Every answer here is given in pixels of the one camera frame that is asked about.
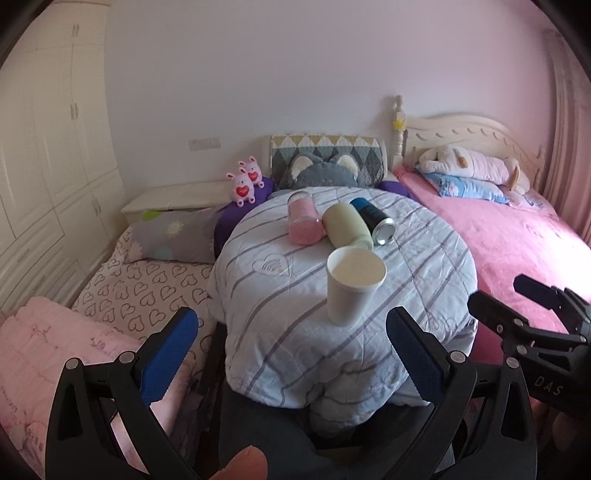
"gray pants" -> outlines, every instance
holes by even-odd
[[[363,445],[357,460],[341,465],[324,458],[306,433],[307,410],[287,410],[256,403],[224,383],[219,459],[222,466],[254,445],[267,457],[268,480],[380,480],[392,468],[428,420],[433,407],[387,404],[355,429]],[[439,469],[453,464],[450,448]]]

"white wardrobe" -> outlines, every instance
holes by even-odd
[[[50,5],[0,69],[0,323],[69,306],[125,229],[105,101],[109,7]]]

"pink jar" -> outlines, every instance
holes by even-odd
[[[312,195],[295,192],[287,200],[290,240],[298,245],[312,245],[324,236],[324,227]]]

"blue gripper pad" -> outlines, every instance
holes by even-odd
[[[189,348],[197,338],[198,330],[197,314],[191,309],[184,309],[183,317],[142,370],[139,394],[146,405],[162,400]]]
[[[435,406],[439,405],[445,395],[446,373],[431,355],[428,346],[419,337],[421,334],[429,334],[425,334],[414,319],[401,307],[389,311],[386,318],[386,333],[421,398],[432,402]],[[443,355],[447,354],[441,344],[431,347],[439,347],[443,350]]]
[[[555,289],[527,275],[516,276],[513,281],[513,289],[538,305],[542,305],[547,310],[557,311],[560,308],[560,300]]]

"white plush dog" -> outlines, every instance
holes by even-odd
[[[427,150],[418,162],[423,173],[486,180],[495,185],[506,185],[522,195],[530,189],[530,180],[521,171],[517,159],[512,157],[501,160],[450,144]]]

